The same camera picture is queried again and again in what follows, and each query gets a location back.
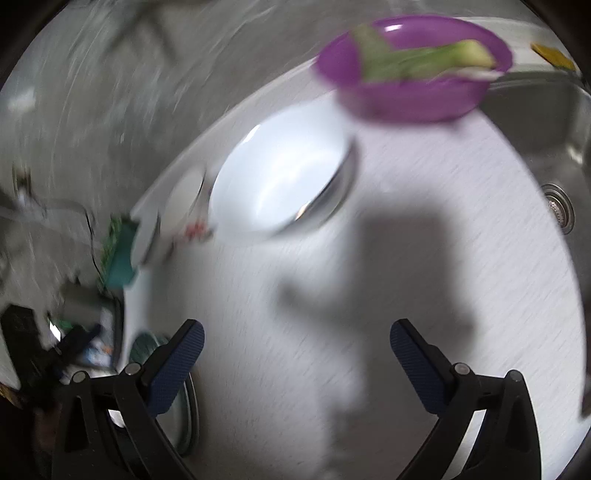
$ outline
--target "metal screw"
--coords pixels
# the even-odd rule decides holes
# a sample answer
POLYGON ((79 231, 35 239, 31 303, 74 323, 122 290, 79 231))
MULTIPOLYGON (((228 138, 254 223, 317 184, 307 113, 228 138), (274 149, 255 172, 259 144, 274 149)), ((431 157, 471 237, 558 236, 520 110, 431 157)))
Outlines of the metal screw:
POLYGON ((129 364, 127 367, 125 367, 124 372, 127 375, 135 375, 140 370, 142 370, 142 366, 140 364, 129 364))
POLYGON ((523 375, 519 373, 517 370, 511 370, 509 372, 509 377, 516 382, 521 382, 523 380, 523 375))
POLYGON ((466 364, 455 364, 453 369, 460 375, 467 375, 470 373, 470 367, 466 364))
POLYGON ((80 383, 82 382, 84 379, 86 378, 86 372, 83 372, 82 370, 79 372, 76 372, 74 374, 74 376, 72 377, 72 380, 74 381, 74 383, 80 383))

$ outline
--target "purple plastic basin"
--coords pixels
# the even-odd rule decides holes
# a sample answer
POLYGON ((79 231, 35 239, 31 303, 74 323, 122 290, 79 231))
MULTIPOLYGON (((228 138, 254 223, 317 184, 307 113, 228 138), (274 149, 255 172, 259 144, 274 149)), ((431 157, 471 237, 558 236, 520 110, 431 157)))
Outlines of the purple plastic basin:
MULTIPOLYGON (((506 72, 513 65, 513 55, 504 41, 485 28, 456 18, 409 15, 383 18, 372 25, 395 48, 438 47, 471 38, 488 48, 496 59, 496 70, 506 72)), ((318 55, 315 66, 354 113, 393 122, 458 118, 478 106, 490 85, 454 76, 362 82, 358 49, 349 33, 329 43, 318 55)))

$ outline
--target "blue textured pad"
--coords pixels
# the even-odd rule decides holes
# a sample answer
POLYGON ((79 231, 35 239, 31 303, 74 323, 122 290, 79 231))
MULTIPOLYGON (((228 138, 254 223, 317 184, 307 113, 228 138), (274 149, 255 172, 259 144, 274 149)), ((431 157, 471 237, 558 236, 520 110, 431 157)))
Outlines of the blue textured pad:
POLYGON ((148 412, 152 417, 168 411, 174 398, 205 344, 203 325, 192 320, 193 325, 185 334, 179 346, 168 357, 150 384, 148 412))
POLYGON ((425 410, 437 416, 443 414, 447 407, 445 383, 400 321, 390 329, 390 346, 425 410))

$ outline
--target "sink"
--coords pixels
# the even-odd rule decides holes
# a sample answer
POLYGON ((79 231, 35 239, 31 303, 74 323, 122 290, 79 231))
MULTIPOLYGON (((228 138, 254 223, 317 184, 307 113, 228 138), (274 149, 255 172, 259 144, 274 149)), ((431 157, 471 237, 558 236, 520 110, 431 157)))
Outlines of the sink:
MULTIPOLYGON (((591 375, 591 96, 565 72, 514 73, 491 86, 480 108, 523 158, 564 233, 579 279, 591 375)), ((591 433, 561 479, 589 478, 590 472, 591 433)))

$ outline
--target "gray floor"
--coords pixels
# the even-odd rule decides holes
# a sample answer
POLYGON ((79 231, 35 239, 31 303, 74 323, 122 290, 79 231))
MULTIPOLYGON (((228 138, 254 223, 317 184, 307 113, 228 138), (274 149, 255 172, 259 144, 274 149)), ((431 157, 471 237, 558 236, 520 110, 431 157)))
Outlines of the gray floor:
MULTIPOLYGON (((425 12, 540 22, 519 0, 73 1, 0 91, 0 190, 27 166, 37 196, 86 205, 101 236, 250 93, 362 21, 425 12)), ((93 279, 80 216, 3 220, 0 237, 0 307, 43 314, 65 276, 93 279)))

